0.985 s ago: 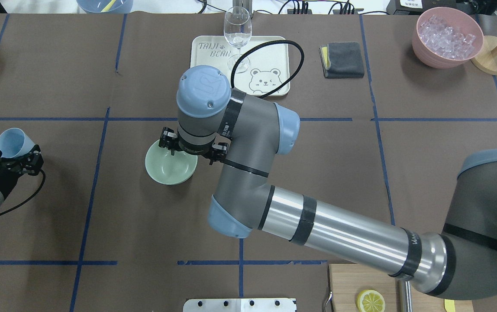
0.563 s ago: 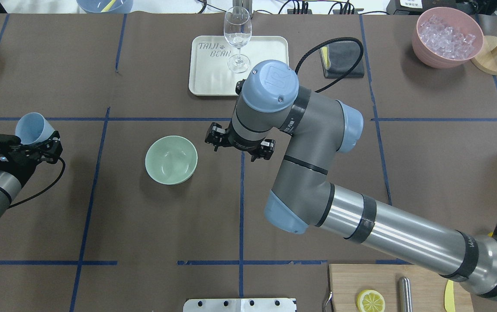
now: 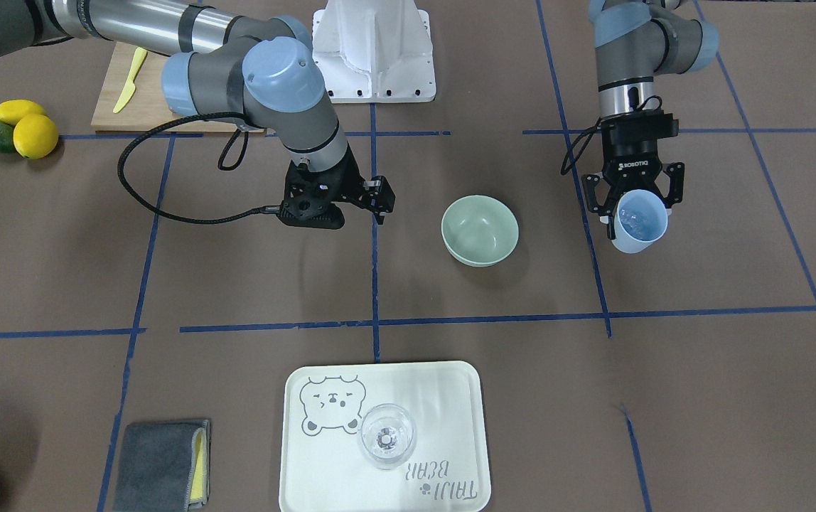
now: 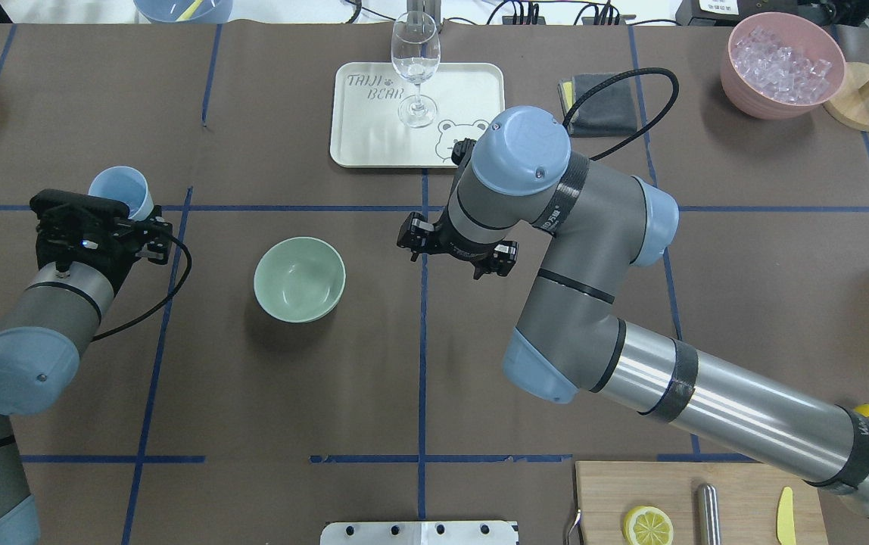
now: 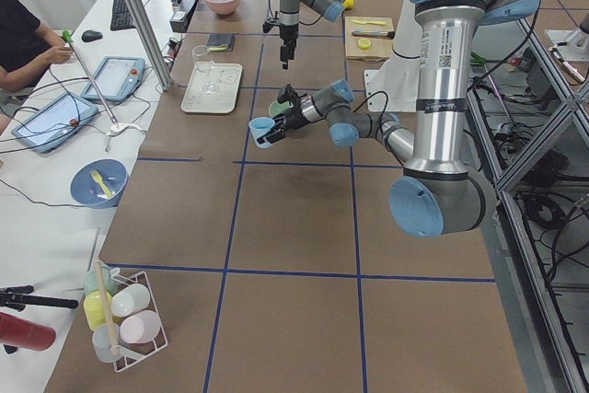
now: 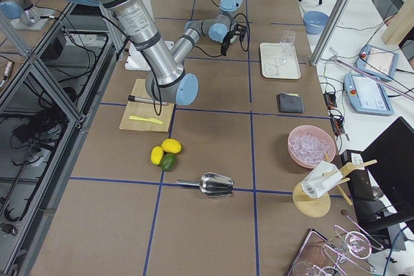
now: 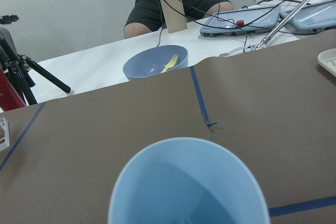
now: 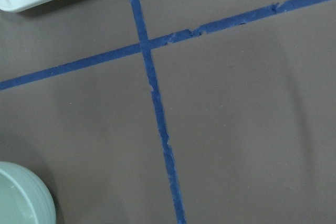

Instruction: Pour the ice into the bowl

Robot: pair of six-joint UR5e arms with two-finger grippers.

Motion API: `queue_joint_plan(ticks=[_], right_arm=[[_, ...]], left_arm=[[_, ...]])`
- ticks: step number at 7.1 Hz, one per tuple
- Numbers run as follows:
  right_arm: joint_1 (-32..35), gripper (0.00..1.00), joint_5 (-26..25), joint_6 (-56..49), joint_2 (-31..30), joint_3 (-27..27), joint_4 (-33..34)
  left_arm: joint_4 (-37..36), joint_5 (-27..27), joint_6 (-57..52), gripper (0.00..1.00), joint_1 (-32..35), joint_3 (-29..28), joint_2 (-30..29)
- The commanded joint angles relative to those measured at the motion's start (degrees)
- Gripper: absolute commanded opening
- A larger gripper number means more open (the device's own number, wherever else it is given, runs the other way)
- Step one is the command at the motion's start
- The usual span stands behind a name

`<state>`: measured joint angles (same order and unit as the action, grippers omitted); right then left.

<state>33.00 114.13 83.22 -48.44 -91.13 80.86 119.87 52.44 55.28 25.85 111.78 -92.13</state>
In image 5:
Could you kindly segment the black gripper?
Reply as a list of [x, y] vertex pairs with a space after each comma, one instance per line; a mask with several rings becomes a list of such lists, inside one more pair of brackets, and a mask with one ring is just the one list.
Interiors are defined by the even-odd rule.
[[257, 144], [275, 144], [286, 137], [290, 130], [301, 129], [311, 124], [313, 110], [310, 98], [303, 98], [289, 110], [279, 114], [276, 119], [263, 118], [262, 132], [264, 135], [256, 139]]
[[279, 34], [282, 39], [282, 46], [280, 47], [280, 61], [283, 69], [287, 69], [289, 61], [295, 57], [295, 47], [298, 39], [299, 25], [279, 25]]

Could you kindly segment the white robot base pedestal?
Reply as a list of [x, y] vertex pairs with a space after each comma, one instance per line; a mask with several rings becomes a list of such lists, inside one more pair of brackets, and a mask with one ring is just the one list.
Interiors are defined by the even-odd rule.
[[389, 59], [378, 70], [364, 72], [370, 112], [414, 112], [416, 109], [422, 27], [414, 15], [415, 5], [403, 0]]

